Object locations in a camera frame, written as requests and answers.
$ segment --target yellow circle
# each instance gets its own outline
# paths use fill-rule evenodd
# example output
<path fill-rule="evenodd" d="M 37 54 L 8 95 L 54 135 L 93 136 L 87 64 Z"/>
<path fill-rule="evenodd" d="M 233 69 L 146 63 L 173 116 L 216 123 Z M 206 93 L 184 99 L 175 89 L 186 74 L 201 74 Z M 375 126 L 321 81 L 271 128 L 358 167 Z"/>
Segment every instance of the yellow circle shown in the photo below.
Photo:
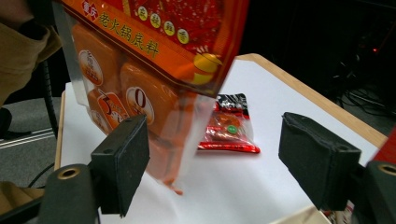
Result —
<path fill-rule="evenodd" d="M 151 25 L 154 28 L 159 28 L 161 26 L 161 18 L 158 14 L 156 13 L 151 14 L 149 19 L 151 21 Z"/>
<path fill-rule="evenodd" d="M 139 16 L 140 20 L 146 21 L 148 19 L 149 14 L 145 7 L 139 7 L 137 11 L 137 16 Z"/>
<path fill-rule="evenodd" d="M 166 21 L 163 24 L 163 29 L 165 30 L 167 35 L 174 35 L 175 34 L 175 26 L 171 21 Z"/>
<path fill-rule="evenodd" d="M 177 30 L 177 39 L 182 44 L 188 44 L 190 41 L 189 33 L 184 29 Z"/>

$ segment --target brown jacket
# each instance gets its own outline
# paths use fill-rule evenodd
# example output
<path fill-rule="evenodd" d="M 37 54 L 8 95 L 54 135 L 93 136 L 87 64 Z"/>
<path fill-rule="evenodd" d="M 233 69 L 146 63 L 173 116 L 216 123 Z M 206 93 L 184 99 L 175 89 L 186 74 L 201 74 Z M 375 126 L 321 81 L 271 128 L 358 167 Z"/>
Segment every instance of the brown jacket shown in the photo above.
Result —
<path fill-rule="evenodd" d="M 22 89 L 36 65 L 61 47 L 52 27 L 44 27 L 41 40 L 34 40 L 0 23 L 0 107 L 8 96 Z"/>

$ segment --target red object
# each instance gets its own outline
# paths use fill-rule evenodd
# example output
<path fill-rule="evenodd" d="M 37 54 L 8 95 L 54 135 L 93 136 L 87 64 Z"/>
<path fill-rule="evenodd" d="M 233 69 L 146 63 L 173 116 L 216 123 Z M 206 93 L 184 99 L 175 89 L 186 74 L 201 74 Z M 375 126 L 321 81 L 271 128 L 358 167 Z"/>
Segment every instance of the red object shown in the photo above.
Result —
<path fill-rule="evenodd" d="M 386 161 L 396 164 L 396 126 L 393 128 L 385 144 L 373 157 L 373 161 Z"/>

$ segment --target table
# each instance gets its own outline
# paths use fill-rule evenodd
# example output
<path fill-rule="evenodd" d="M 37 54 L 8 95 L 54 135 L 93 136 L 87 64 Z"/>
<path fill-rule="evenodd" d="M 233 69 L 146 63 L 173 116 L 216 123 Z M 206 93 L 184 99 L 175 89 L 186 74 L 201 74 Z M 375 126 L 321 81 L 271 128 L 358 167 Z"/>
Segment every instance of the table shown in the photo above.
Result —
<path fill-rule="evenodd" d="M 387 137 L 262 56 L 238 56 L 220 93 L 244 93 L 260 154 L 198 151 L 182 177 L 184 195 L 144 175 L 128 215 L 102 223 L 275 223 L 313 204 L 278 158 L 284 112 L 308 116 L 362 150 L 365 164 Z M 56 167 L 88 164 L 106 137 L 66 85 Z"/>

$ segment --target person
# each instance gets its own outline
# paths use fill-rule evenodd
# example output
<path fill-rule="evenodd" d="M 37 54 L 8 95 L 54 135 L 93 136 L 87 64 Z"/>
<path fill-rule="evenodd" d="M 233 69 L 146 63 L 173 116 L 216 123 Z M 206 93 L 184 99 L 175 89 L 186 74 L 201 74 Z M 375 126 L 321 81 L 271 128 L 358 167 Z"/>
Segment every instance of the person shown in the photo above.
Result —
<path fill-rule="evenodd" d="M 32 6 L 41 3 L 41 0 L 0 0 L 0 108 L 11 93 L 29 82 L 37 65 L 62 46 L 52 25 L 37 22 L 37 7 Z M 51 1 L 46 0 L 46 6 L 50 4 Z M 9 113 L 1 108 L 0 129 L 1 125 L 9 125 L 6 116 Z M 43 193 L 43 189 L 20 188 L 0 181 L 0 216 Z"/>

